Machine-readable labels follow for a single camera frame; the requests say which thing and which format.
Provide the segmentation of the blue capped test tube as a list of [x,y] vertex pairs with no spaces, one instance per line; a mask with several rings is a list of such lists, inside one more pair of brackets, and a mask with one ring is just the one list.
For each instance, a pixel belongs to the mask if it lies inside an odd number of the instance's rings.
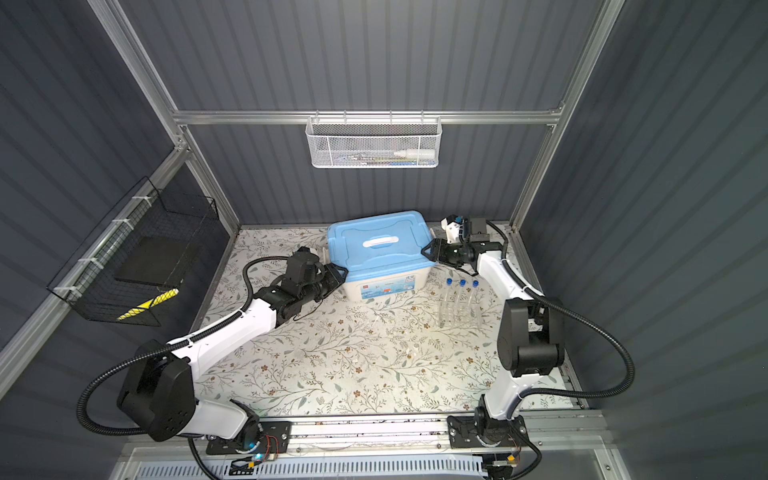
[[467,288],[467,280],[461,279],[458,284],[458,290],[455,296],[455,302],[454,302],[454,319],[460,320],[465,311],[465,301],[464,297],[466,294],[466,288]]
[[471,318],[479,320],[481,318],[481,309],[478,303],[478,287],[479,281],[473,280],[471,292],[468,299],[467,311]]
[[440,321],[442,323],[444,323],[449,316],[448,310],[449,310],[450,298],[452,293],[453,293],[453,279],[451,277],[448,277],[445,281],[445,287],[444,287],[441,301],[439,304],[439,315],[440,315]]

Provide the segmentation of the white plastic storage bin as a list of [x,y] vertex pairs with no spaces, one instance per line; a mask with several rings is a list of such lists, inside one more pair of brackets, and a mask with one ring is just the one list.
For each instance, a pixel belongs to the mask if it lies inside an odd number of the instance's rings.
[[396,236],[329,241],[331,262],[349,271],[342,290],[354,302],[422,288],[435,265],[421,255],[422,248]]

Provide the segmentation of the blue plastic bin lid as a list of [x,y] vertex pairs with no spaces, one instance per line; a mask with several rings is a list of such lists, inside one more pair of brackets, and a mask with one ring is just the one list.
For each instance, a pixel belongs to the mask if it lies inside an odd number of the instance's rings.
[[348,270],[348,283],[433,267],[422,254],[432,240],[417,211],[337,222],[327,230],[330,261]]

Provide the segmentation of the clear test tube rack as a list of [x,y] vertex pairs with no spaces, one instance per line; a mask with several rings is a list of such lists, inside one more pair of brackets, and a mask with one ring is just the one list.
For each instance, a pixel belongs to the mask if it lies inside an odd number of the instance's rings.
[[440,328],[479,324],[481,320],[477,288],[458,286],[442,295],[438,305],[437,325]]

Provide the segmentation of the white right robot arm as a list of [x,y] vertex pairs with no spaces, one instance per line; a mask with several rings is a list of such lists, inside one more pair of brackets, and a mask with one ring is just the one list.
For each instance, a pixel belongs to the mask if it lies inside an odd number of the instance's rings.
[[519,442],[524,427],[515,421],[515,413],[524,395],[564,361],[562,315],[513,270],[508,239],[490,239],[488,228],[503,233],[498,226],[481,218],[450,215],[441,220],[441,228],[445,236],[431,240],[422,255],[460,271],[471,267],[503,301],[496,347],[502,370],[481,396],[469,432],[484,446]]

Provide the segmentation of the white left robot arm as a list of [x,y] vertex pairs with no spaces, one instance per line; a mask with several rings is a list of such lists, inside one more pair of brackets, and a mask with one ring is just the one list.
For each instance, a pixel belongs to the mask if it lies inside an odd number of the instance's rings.
[[296,317],[305,304],[330,296],[348,275],[347,268],[321,263],[306,247],[284,260],[284,274],[266,287],[249,287],[233,314],[171,342],[168,353],[151,356],[149,347],[140,349],[143,358],[129,366],[117,406],[142,432],[158,442],[213,436],[237,442],[243,452],[256,448],[262,435],[258,415],[236,400],[198,398],[195,383],[247,342]]

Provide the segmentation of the white bottle in basket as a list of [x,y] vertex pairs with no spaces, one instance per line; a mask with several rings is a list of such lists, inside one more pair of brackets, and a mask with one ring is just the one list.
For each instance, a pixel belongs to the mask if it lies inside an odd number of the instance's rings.
[[396,158],[404,158],[412,161],[433,161],[437,157],[435,149],[405,149],[393,152]]

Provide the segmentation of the black pad in basket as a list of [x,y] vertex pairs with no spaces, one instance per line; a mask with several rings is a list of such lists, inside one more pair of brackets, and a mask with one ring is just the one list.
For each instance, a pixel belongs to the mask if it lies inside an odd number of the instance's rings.
[[179,286],[198,253],[190,242],[166,237],[142,237],[114,278],[155,287]]

